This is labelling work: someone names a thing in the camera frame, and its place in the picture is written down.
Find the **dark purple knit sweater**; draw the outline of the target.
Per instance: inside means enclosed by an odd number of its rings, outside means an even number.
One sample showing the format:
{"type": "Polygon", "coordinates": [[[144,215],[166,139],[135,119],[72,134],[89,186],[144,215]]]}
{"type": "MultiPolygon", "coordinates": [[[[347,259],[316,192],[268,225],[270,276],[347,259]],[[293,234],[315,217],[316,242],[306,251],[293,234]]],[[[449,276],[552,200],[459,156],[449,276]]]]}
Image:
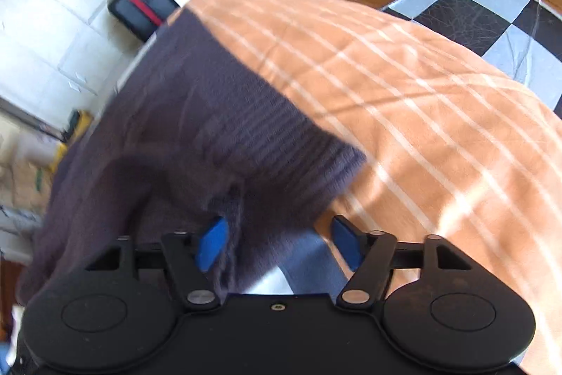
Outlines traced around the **dark purple knit sweater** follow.
{"type": "Polygon", "coordinates": [[[185,11],[59,164],[17,300],[121,236],[155,243],[215,218],[229,238],[210,282],[219,296],[243,291],[288,256],[365,161],[185,11]]]}

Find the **orange plaid blanket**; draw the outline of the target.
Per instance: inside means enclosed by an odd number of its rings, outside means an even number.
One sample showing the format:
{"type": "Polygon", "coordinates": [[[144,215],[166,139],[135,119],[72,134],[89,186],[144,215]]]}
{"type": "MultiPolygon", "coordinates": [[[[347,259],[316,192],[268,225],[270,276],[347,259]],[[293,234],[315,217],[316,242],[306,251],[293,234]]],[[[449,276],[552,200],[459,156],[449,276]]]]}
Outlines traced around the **orange plaid blanket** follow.
{"type": "Polygon", "coordinates": [[[530,89],[417,24],[344,0],[190,0],[238,60],[367,163],[332,210],[440,235],[536,320],[523,367],[561,370],[561,122],[530,89]]]}

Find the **brown cardboard box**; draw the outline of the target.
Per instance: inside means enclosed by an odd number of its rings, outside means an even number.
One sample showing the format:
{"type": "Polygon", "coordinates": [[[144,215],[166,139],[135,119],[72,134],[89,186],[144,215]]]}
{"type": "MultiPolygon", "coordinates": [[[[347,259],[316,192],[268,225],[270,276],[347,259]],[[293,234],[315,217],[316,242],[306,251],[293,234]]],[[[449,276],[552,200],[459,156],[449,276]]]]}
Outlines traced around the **brown cardboard box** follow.
{"type": "Polygon", "coordinates": [[[52,173],[24,159],[1,165],[1,205],[43,216],[51,197],[52,173]]]}

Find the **white cabinet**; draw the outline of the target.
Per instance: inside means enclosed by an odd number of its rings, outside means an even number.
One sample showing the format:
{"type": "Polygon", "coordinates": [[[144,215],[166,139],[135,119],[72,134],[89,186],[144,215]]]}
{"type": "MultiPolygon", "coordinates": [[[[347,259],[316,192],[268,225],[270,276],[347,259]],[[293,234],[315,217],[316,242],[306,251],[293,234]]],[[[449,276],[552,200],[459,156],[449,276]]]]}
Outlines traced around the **white cabinet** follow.
{"type": "Polygon", "coordinates": [[[141,41],[110,0],[1,0],[1,97],[54,129],[104,105],[141,41]]]}

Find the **navy red suitcase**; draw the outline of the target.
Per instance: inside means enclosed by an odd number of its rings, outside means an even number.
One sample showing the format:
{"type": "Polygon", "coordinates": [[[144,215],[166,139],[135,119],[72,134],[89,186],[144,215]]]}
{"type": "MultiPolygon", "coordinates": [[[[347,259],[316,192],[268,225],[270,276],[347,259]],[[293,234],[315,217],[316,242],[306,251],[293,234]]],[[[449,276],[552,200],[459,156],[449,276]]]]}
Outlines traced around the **navy red suitcase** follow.
{"type": "Polygon", "coordinates": [[[174,0],[111,0],[107,5],[107,10],[142,42],[147,42],[177,8],[174,0]]]}

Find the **black white checkered mat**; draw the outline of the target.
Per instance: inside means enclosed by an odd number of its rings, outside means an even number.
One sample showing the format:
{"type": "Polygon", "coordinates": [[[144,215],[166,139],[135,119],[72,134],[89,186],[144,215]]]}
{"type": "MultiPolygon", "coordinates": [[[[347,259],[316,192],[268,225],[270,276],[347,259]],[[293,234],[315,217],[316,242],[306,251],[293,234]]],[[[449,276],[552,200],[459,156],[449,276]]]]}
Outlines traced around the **black white checkered mat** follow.
{"type": "Polygon", "coordinates": [[[561,113],[561,15],[541,0],[394,0],[382,11],[466,47],[561,113]]]}

